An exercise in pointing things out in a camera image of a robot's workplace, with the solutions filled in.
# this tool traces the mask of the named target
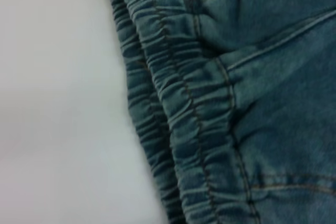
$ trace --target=jeans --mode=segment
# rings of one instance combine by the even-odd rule
[[[336,0],[111,0],[172,224],[336,222]]]

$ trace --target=blue denim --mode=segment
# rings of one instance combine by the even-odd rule
[[[170,223],[336,223],[336,0],[111,0]]]

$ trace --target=white background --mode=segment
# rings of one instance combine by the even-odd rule
[[[0,223],[161,224],[109,0],[0,0]]]

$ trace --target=gathered fabric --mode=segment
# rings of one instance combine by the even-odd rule
[[[111,0],[171,224],[334,224],[335,0]]]

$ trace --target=ruched denim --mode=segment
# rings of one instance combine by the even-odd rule
[[[170,223],[336,223],[336,0],[111,3]]]

